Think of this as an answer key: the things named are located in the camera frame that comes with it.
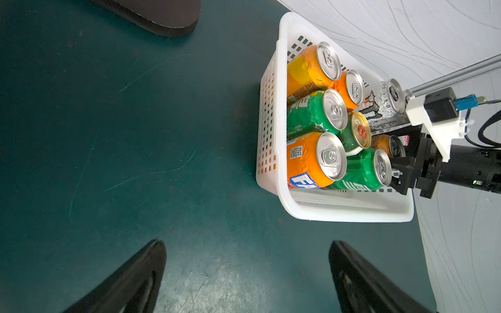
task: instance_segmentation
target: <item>can lid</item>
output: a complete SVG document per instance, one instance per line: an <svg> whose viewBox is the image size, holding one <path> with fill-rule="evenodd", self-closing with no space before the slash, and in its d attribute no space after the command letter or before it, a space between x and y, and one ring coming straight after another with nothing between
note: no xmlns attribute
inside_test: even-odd
<svg viewBox="0 0 501 313"><path fill-rule="evenodd" d="M324 92L324 112L332 127L343 130L348 124L348 111L343 97L334 89Z"/></svg>
<svg viewBox="0 0 501 313"><path fill-rule="evenodd" d="M383 149L377 149L374 153L374 171L377 180L384 186L389 186L391 182L390 158Z"/></svg>
<svg viewBox="0 0 501 313"><path fill-rule="evenodd" d="M317 60L322 72L330 80L336 81L341 78L341 62L330 44L321 42L317 45Z"/></svg>
<svg viewBox="0 0 501 313"><path fill-rule="evenodd" d="M394 78L388 81L386 85L386 94L390 100L390 106L397 113L404 113L405 111L405 97L402 91L402 87L398 81Z"/></svg>
<svg viewBox="0 0 501 313"><path fill-rule="evenodd" d="M400 158L405 156L404 145L398 138L398 136L390 136L390 152L392 158Z"/></svg>
<svg viewBox="0 0 501 313"><path fill-rule="evenodd" d="M357 141L357 144L367 149L371 146L372 135L371 128L369 127L369 122L365 116L360 112L354 112L351 114L351 131L353 132L353 137Z"/></svg>
<svg viewBox="0 0 501 313"><path fill-rule="evenodd" d="M362 76L357 71L349 70L346 73L346 89L351 101L361 105L365 100L365 88Z"/></svg>
<svg viewBox="0 0 501 313"><path fill-rule="evenodd" d="M410 89L404 90L404 97L405 97L405 107L407 108L407 104L409 103L409 100L414 99L414 94Z"/></svg>
<svg viewBox="0 0 501 313"><path fill-rule="evenodd" d="M346 174L346 153L341 140L332 133L323 133L317 142L317 161L325 176L340 180Z"/></svg>

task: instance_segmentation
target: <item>fanta logo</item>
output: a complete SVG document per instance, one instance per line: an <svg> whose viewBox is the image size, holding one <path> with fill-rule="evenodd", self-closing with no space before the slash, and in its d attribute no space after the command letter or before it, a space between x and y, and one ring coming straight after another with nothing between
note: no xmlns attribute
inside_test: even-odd
<svg viewBox="0 0 501 313"><path fill-rule="evenodd" d="M319 188L308 173L291 177L289 182L296 188Z"/></svg>

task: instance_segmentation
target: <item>black cylinder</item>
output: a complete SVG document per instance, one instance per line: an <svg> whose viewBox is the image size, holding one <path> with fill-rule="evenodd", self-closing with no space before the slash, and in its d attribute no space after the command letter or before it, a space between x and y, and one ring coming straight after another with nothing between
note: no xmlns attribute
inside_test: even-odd
<svg viewBox="0 0 501 313"><path fill-rule="evenodd" d="M501 150L451 145L438 181L501 193Z"/></svg>

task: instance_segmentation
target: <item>orange soda can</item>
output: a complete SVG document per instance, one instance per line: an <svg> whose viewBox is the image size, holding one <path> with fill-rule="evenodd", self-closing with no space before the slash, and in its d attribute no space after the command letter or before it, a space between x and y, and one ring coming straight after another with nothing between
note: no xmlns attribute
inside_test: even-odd
<svg viewBox="0 0 501 313"><path fill-rule="evenodd" d="M346 173L343 144L332 133L309 133L287 143L289 188L322 188Z"/></svg>
<svg viewBox="0 0 501 313"><path fill-rule="evenodd" d="M341 63L326 42L304 49L287 65L287 104L317 90L329 89L341 77Z"/></svg>
<svg viewBox="0 0 501 313"><path fill-rule="evenodd" d="M371 147L382 149L390 158L405 156L404 145L395 135L377 135L372 137Z"/></svg>
<svg viewBox="0 0 501 313"><path fill-rule="evenodd" d="M331 88L341 95L348 112L352 112L364 103L364 81L357 71L349 70L343 72L341 78L332 83Z"/></svg>

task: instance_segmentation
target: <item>white plastic basket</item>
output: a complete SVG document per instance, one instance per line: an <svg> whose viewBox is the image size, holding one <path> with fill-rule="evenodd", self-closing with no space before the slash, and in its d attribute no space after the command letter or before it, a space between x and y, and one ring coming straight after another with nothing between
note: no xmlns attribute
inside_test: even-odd
<svg viewBox="0 0 501 313"><path fill-rule="evenodd" d="M296 13L280 20L277 48L261 78L256 181L278 195L295 218L342 222L408 222L414 215L412 192L401 195L393 188L376 191L290 190L287 184L287 63L305 47L328 42L336 50L343 71L360 73L368 91L382 81L329 37Z"/></svg>

